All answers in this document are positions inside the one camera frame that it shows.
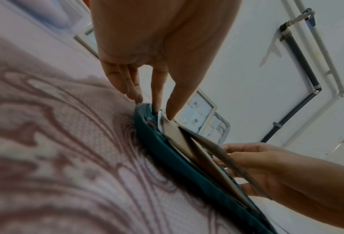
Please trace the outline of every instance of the hand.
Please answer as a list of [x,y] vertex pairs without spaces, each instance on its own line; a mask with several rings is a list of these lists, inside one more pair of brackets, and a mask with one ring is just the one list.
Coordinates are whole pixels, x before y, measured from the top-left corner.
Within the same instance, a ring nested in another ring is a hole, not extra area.
[[111,84],[142,102],[138,68],[153,67],[152,109],[161,107],[168,74],[172,120],[203,80],[241,0],[92,0],[99,58]]
[[[292,153],[264,143],[227,144],[222,148],[272,195],[303,215],[344,228],[344,166]],[[220,160],[219,165],[226,167]],[[230,169],[232,177],[237,175]],[[250,184],[241,188],[258,196]]]

